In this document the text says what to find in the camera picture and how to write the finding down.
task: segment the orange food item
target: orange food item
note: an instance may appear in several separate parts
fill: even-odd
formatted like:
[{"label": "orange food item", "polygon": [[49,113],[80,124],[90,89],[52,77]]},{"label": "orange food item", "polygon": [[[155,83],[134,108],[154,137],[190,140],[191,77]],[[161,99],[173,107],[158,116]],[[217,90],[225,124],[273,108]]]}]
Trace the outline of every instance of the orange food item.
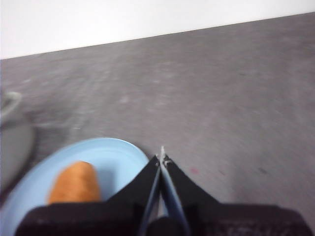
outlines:
[{"label": "orange food item", "polygon": [[100,201],[96,171],[90,163],[79,161],[65,168],[57,177],[48,204]]}]

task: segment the light blue plate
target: light blue plate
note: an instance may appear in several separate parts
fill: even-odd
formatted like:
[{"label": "light blue plate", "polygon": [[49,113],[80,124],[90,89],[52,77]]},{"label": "light blue plate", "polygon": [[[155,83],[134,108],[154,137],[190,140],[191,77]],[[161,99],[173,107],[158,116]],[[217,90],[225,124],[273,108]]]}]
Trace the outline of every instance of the light blue plate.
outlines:
[{"label": "light blue plate", "polygon": [[36,165],[9,195],[1,210],[0,235],[13,236],[29,210],[46,204],[58,173],[80,160],[96,168],[104,200],[131,182],[148,163],[139,148],[120,139],[90,139],[65,147]]}]

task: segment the gray carpet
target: gray carpet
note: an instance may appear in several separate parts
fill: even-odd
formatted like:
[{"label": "gray carpet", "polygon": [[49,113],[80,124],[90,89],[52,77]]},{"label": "gray carpet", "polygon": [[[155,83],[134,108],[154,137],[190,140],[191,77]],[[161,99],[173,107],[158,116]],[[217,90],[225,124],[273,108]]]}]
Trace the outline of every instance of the gray carpet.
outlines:
[{"label": "gray carpet", "polygon": [[218,200],[315,229],[315,13],[5,59],[1,86],[36,127],[26,169],[93,137],[165,145]]}]

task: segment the white wall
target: white wall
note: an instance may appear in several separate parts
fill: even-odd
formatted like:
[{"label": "white wall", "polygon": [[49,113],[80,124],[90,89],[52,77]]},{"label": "white wall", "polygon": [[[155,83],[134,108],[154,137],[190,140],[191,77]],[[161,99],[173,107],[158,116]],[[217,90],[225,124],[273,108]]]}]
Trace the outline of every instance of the white wall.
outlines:
[{"label": "white wall", "polygon": [[315,11],[315,0],[1,0],[1,58]]}]

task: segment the red spot on carpet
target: red spot on carpet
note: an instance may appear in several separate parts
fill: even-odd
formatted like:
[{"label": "red spot on carpet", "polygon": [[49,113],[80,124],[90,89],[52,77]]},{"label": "red spot on carpet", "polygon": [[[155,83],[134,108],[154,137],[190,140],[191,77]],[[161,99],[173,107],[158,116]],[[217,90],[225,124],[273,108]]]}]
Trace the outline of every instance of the red spot on carpet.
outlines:
[{"label": "red spot on carpet", "polygon": [[190,172],[192,172],[193,174],[199,174],[199,170],[194,167],[191,167]]}]

